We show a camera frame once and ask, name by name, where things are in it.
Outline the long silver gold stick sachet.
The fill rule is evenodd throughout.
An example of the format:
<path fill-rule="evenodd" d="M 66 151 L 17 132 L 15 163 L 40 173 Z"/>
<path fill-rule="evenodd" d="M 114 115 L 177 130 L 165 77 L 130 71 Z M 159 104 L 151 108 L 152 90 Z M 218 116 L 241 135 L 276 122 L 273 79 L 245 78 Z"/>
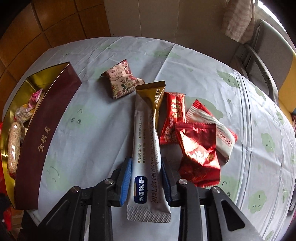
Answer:
<path fill-rule="evenodd" d="M 161 178 L 161 151 L 157 125 L 165 93 L 164 81 L 136 87 L 132 175 L 127 219 L 138 222 L 169 223 L 171 211 Z"/>

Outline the red gold character candy bar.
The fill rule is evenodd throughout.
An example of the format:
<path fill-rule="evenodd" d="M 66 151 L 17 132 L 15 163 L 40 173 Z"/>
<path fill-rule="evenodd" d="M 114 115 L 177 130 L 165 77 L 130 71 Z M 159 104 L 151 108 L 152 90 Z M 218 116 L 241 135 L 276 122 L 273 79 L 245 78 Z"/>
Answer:
<path fill-rule="evenodd" d="M 178 142 L 175 124 L 186 122 L 185 94 L 166 92 L 166 119 L 160 136 L 161 145 L 176 144 Z"/>

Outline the crumpled red foil packet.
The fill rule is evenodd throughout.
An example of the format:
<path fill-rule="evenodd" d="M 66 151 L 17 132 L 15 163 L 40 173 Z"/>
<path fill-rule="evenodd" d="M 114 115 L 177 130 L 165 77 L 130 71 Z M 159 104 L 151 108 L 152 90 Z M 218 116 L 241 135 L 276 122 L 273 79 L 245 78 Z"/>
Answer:
<path fill-rule="evenodd" d="M 175 132 L 183 154 L 180 177 L 197 187 L 219 184 L 221 168 L 216 155 L 216 125 L 178 122 Z"/>

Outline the white red wafer packet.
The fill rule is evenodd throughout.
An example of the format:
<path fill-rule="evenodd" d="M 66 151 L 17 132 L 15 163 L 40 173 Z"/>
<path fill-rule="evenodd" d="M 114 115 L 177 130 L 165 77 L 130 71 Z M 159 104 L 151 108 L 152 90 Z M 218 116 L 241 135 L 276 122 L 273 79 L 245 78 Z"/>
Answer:
<path fill-rule="evenodd" d="M 224 164 L 229 161 L 235 142 L 237 141 L 237 135 L 217 120 L 199 100 L 196 99 L 187 110 L 186 122 L 215 124 L 216 152 L 218 159 Z"/>

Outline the pale blue cloud tablecloth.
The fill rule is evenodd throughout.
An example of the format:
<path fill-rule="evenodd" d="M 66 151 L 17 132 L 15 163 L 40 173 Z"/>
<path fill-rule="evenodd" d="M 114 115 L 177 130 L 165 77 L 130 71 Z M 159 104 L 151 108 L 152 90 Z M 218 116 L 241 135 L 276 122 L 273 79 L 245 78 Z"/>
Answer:
<path fill-rule="evenodd" d="M 81 86 L 53 136 L 42 173 L 39 224 L 58 200 L 78 185 L 109 177 L 132 154 L 135 94 L 113 99 L 101 74 L 126 59 L 146 83 L 163 80 L 166 91 L 183 93 L 187 108 L 198 99 L 238 140 L 221 168 L 223 191 L 264 240 L 285 232 L 295 186 L 295 132 L 278 106 L 237 71 L 209 56 L 167 41 L 110 37 L 47 50 L 22 75 L 70 62 Z"/>

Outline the pink floral snack packet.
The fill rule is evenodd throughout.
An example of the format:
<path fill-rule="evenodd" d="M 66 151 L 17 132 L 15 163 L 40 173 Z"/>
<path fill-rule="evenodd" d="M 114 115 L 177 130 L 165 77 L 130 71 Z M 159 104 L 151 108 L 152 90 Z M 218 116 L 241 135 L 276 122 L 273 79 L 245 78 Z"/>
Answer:
<path fill-rule="evenodd" d="M 102 76 L 110 81 L 113 99 L 128 95 L 134 92 L 138 85 L 145 84 L 143 79 L 133 76 L 127 59 L 106 70 Z"/>

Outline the maroon gold gift box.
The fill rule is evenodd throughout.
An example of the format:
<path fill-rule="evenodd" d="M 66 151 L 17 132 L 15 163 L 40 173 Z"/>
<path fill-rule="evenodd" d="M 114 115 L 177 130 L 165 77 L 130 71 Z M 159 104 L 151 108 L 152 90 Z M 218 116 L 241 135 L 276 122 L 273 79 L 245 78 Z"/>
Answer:
<path fill-rule="evenodd" d="M 69 62 L 43 69 L 10 95 L 1 129 L 1 163 L 6 192 L 14 209 L 37 209 L 41 175 L 53 135 L 68 104 L 81 85 Z M 28 103 L 38 90 L 44 97 L 37 107 L 21 146 L 15 175 L 8 173 L 9 130 L 17 108 Z"/>

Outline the puffed rice bar cartoon wrapper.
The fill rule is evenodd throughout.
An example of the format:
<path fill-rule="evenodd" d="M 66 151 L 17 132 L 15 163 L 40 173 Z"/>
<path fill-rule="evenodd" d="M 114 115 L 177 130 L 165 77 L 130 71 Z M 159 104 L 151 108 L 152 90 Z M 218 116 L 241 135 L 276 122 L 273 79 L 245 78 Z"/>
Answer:
<path fill-rule="evenodd" d="M 11 124 L 8 141 L 8 174 L 15 176 L 21 149 L 22 126 L 14 121 Z"/>

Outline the pink heart candy packet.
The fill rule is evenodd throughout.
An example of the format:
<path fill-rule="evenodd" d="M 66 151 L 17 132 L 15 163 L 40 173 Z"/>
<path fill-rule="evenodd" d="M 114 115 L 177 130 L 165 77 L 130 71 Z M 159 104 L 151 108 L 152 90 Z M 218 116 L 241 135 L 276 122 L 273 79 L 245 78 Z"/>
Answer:
<path fill-rule="evenodd" d="M 42 93 L 43 93 L 43 89 L 40 89 L 31 95 L 28 102 L 28 107 L 26 108 L 26 112 L 29 112 L 36 107 L 38 101 L 41 98 Z"/>

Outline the clear yellow nut packet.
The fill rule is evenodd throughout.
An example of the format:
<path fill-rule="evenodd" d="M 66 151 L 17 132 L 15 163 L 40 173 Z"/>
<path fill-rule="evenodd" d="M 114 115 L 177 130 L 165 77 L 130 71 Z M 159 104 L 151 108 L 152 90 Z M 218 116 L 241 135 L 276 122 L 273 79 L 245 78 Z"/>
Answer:
<path fill-rule="evenodd" d="M 17 108 L 15 112 L 15 118 L 18 122 L 24 123 L 30 119 L 34 113 L 34 108 L 29 107 L 28 104 L 24 104 Z"/>

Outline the yellow cushion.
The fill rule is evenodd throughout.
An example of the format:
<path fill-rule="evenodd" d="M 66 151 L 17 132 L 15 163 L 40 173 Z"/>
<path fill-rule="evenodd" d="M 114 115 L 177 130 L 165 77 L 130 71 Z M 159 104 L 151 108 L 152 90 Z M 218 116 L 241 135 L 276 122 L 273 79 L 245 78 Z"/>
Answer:
<path fill-rule="evenodd" d="M 279 91 L 280 109 L 283 112 L 283 114 L 287 117 L 291 125 L 292 125 L 292 115 L 295 115 L 295 104 L 296 104 L 295 81 L 296 81 L 296 62 L 295 62 L 295 53 L 293 53 L 293 59 L 290 66 L 290 70 Z"/>

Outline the striped beige cushion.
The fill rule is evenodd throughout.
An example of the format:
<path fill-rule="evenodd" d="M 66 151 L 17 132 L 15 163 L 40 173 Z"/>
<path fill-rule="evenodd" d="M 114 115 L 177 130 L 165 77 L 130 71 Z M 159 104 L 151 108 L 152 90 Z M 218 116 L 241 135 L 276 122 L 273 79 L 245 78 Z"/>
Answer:
<path fill-rule="evenodd" d="M 245 44 L 255 29 L 255 5 L 252 0 L 230 0 L 222 20 L 221 32 L 230 39 Z"/>

